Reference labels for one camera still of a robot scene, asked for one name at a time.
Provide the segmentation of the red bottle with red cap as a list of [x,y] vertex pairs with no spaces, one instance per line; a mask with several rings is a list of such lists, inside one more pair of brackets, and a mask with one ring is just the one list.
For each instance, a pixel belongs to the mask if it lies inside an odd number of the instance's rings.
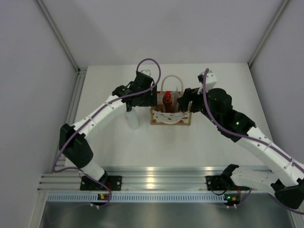
[[164,96],[162,98],[164,110],[166,113],[172,113],[173,107],[172,107],[172,96],[170,91],[166,91],[164,93]]

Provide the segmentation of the translucent bottle with black cap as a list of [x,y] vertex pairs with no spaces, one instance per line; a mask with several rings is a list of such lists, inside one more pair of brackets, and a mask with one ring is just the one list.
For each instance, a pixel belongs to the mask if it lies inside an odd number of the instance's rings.
[[132,130],[136,130],[137,128],[139,128],[140,124],[139,124],[139,119],[137,116],[137,112],[135,111],[134,108],[131,108],[129,110],[127,110],[124,114],[126,122],[128,124],[128,126],[132,129]]

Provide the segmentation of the canvas bag with strawberry print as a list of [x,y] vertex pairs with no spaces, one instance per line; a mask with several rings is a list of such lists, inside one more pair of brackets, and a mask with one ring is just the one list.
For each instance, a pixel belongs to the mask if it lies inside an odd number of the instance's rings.
[[[165,96],[166,91],[164,90],[164,82],[170,78],[176,78],[180,82],[180,88],[175,89],[175,91],[169,91],[171,94],[170,108],[171,113],[166,112],[165,104],[163,102],[163,97]],[[184,94],[183,81],[180,77],[176,75],[167,75],[161,82],[160,91],[157,91],[157,105],[150,108],[151,114],[151,125],[181,125],[181,126],[190,126],[192,113],[190,112],[190,105],[185,112],[180,111],[179,104],[177,102],[178,98],[181,98]]]

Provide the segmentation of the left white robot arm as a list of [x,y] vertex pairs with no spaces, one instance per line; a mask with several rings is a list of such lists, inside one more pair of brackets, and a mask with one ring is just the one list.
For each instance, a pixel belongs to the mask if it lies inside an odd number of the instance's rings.
[[60,152],[76,168],[90,176],[91,184],[97,190],[107,186],[107,172],[94,161],[90,142],[116,117],[124,114],[128,126],[135,130],[139,119],[135,107],[149,107],[157,104],[154,79],[137,71],[134,81],[117,87],[108,99],[87,117],[74,123],[64,124],[60,129]]

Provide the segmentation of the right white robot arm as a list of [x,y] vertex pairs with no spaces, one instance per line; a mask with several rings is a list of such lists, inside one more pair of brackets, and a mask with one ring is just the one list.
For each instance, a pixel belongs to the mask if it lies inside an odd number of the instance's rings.
[[233,109],[232,97],[221,88],[208,92],[187,88],[178,98],[179,109],[192,104],[192,112],[201,112],[218,131],[234,143],[251,152],[268,172],[254,171],[230,164],[219,181],[227,190],[247,187],[267,192],[284,206],[298,209],[304,200],[304,166],[294,161],[275,145],[245,114]]

